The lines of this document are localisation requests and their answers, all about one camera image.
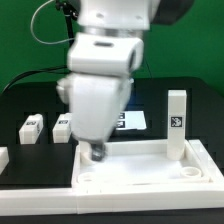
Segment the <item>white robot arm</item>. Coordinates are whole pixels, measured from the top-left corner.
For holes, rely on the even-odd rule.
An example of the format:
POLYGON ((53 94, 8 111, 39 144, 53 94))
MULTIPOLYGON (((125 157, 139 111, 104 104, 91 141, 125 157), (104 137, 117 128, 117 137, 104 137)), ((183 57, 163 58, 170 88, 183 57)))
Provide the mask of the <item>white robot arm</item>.
POLYGON ((57 82, 57 91, 72 114, 72 135, 87 145, 90 160, 104 159, 105 143, 130 99, 144 33, 152 24, 176 23, 194 1, 69 0, 81 30, 67 55, 70 74, 57 82))

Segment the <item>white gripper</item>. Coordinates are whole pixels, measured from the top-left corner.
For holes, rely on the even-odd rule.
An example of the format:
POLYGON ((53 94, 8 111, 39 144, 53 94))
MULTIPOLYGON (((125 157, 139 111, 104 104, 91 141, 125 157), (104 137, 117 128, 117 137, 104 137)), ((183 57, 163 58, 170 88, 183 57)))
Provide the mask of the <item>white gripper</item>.
POLYGON ((105 143, 126 108, 131 95, 131 79, 69 74, 57 81, 61 101, 69 105, 71 130, 78 141, 91 143, 91 159, 100 162, 105 143))

